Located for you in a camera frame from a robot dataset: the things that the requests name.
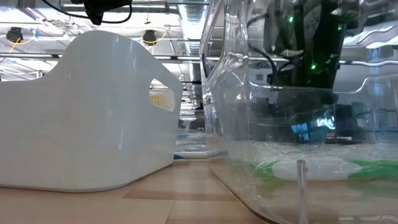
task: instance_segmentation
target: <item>transparent acrylic box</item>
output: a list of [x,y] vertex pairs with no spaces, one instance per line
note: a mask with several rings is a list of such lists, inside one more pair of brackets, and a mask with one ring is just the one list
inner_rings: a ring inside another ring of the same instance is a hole
[[[210,169],[265,221],[398,223],[396,21],[371,21],[363,2],[336,2],[340,11],[331,12],[363,23],[356,33],[347,23],[335,27],[345,38],[329,88],[269,84],[267,74],[292,65],[269,52],[281,43],[264,21],[278,12],[288,26],[297,17],[284,13],[295,13],[297,1],[210,4],[200,51]],[[384,17],[397,6],[380,4],[372,13]],[[384,45],[381,35],[391,35]],[[266,39],[276,43],[269,51]]]

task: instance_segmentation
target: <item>wooden table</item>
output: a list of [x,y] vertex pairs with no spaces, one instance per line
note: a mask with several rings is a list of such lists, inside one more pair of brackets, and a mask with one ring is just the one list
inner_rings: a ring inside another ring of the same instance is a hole
[[176,161],[116,190],[60,193],[0,188],[2,224],[264,223],[208,169]]

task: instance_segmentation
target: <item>pipe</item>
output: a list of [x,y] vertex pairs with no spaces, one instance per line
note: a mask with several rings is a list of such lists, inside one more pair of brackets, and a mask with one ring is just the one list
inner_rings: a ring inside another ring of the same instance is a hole
[[[0,52],[0,57],[6,57],[6,58],[29,58],[29,59],[37,59],[37,60],[42,60],[42,59],[60,59],[62,57],[62,54],[25,54],[25,53],[7,53],[7,52]],[[199,63],[200,58],[199,56],[175,56],[175,55],[154,55],[154,57],[157,60],[162,61],[162,63],[165,63],[164,61],[171,61],[171,62],[189,62],[189,63]],[[213,60],[213,61],[218,61],[220,58],[219,57],[207,57],[206,59],[208,60]],[[275,62],[288,62],[287,59],[284,58],[276,58],[276,57],[271,57],[271,59]],[[256,62],[266,62],[267,59],[264,57],[249,57],[250,61],[256,61]],[[352,61],[340,61],[340,63],[345,64],[345,63],[353,63]]]
[[[192,41],[192,40],[200,40],[203,32],[203,28],[205,25],[205,20],[207,16],[208,6],[205,5],[195,5],[195,4],[181,4],[178,5],[178,9],[181,14],[181,24],[182,31],[184,35],[185,49],[187,51],[187,55],[198,57],[199,56],[199,47],[200,42]],[[201,81],[201,70],[199,63],[191,63],[189,65],[190,70],[190,79],[191,81],[199,82]],[[192,99],[192,103],[195,107],[200,107],[202,103],[202,89],[201,86],[199,88],[194,88],[188,91],[190,98]]]
[[[166,14],[180,14],[176,5],[170,5],[168,2],[164,4],[159,3],[147,3],[147,4],[132,4],[133,13],[166,13]],[[62,4],[62,10],[73,13],[73,12],[86,12],[84,5],[76,4]],[[123,6],[117,9],[110,10],[108,12],[117,13],[129,13],[129,6]]]

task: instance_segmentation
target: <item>ceiling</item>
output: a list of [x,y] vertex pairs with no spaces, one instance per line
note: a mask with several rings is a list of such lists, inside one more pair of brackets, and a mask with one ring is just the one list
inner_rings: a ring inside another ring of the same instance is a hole
[[[69,13],[85,16],[85,8],[72,4],[70,0],[49,2]],[[166,5],[165,1],[133,0],[133,13],[129,21],[95,26],[89,20],[57,12],[41,0],[2,0],[0,77],[2,81],[39,78],[57,64],[65,48],[76,36],[90,30],[105,30],[141,43],[161,60],[185,85],[182,112],[193,113],[193,109],[199,107],[201,102],[201,86],[189,82],[200,79],[197,52],[209,3],[209,0],[177,0],[167,1]],[[128,14],[129,8],[126,6],[105,13],[103,20],[120,21]],[[11,27],[22,28],[24,40],[21,45],[14,45],[6,39]],[[146,30],[155,30],[155,35],[161,39],[154,47],[142,42],[142,34]],[[159,82],[152,83],[152,87],[165,88]]]
[[[70,0],[49,0],[49,2],[69,13],[85,15],[84,7],[73,5]],[[133,0],[132,2],[133,13],[129,21],[122,24],[94,26],[89,20],[57,12],[41,0],[1,0],[0,77],[2,81],[33,80],[41,77],[57,64],[68,44],[84,32],[105,30],[142,43],[142,34],[145,30],[152,29],[155,30],[158,39],[163,38],[154,49],[152,47],[147,49],[184,83],[185,102],[182,104],[182,111],[192,114],[193,109],[199,107],[202,98],[201,86],[192,85],[190,82],[200,80],[198,49],[210,0]],[[261,9],[265,9],[266,6],[261,3],[268,1],[253,2]],[[398,16],[395,8],[382,7],[378,11],[364,12],[364,21],[374,20],[386,13],[392,14],[392,17],[386,20],[383,16],[383,21],[369,23],[360,32],[353,32],[355,35],[347,36],[344,39],[341,59],[347,61],[356,59],[363,62],[396,60]],[[129,8],[126,6],[105,13],[103,19],[120,21],[128,14]],[[223,23],[224,13],[221,11],[211,34],[211,50],[208,54],[215,60],[221,55],[223,46]],[[22,28],[24,40],[21,45],[14,45],[5,38],[11,27]],[[253,24],[248,29],[249,41],[261,45],[263,28],[261,24],[258,26]],[[165,88],[161,83],[153,83],[152,87]]]

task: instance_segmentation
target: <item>white plastic bin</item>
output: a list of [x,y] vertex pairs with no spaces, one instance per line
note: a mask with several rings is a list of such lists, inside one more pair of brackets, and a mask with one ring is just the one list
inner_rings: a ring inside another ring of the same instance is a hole
[[[153,79],[169,110],[151,103]],[[78,36],[46,76],[0,83],[0,186],[106,190],[171,164],[182,89],[137,42]]]

